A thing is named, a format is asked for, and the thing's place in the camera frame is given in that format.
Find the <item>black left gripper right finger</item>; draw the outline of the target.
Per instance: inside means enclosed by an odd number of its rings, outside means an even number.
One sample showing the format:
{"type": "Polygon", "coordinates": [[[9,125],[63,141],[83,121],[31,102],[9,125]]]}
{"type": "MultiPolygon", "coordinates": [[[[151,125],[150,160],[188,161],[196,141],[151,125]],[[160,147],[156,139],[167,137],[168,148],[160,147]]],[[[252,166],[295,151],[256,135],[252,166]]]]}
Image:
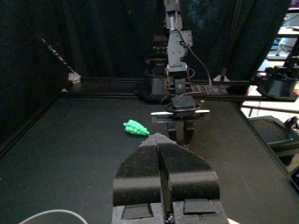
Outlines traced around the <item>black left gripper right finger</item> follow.
{"type": "Polygon", "coordinates": [[[167,224],[230,224],[216,172],[194,152],[156,134],[163,214],[167,224]]]}

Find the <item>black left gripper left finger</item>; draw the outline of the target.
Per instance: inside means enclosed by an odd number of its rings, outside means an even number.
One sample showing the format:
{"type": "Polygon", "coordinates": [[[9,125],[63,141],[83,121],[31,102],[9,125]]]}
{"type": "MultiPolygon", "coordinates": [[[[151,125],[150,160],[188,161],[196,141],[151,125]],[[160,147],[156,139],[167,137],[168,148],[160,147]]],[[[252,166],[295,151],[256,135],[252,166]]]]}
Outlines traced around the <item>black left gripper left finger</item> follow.
{"type": "Polygon", "coordinates": [[[155,135],[151,135],[118,168],[111,224],[162,223],[156,139],[155,135]]]}

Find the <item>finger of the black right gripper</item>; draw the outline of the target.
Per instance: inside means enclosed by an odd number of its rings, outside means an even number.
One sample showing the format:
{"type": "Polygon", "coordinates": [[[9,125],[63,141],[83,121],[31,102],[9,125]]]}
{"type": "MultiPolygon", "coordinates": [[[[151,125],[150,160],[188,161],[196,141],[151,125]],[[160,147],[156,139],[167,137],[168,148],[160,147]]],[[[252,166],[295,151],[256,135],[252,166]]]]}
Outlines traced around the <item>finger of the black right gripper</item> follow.
{"type": "Polygon", "coordinates": [[[184,143],[190,144],[192,140],[192,135],[194,135],[194,120],[184,122],[183,134],[184,134],[184,143]]]}
{"type": "Polygon", "coordinates": [[[178,130],[178,122],[168,122],[167,123],[168,136],[174,141],[178,140],[176,130],[178,130]]]}

